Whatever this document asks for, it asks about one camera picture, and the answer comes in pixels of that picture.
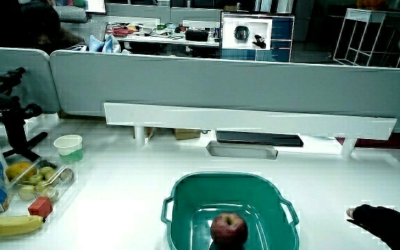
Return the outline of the person's left hand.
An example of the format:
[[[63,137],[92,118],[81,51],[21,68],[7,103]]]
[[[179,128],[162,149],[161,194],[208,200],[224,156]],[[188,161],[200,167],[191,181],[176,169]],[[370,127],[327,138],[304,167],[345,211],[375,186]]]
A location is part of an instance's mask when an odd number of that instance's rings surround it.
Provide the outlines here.
[[[400,212],[383,206],[363,204],[346,211],[348,221],[387,244],[400,243]]]

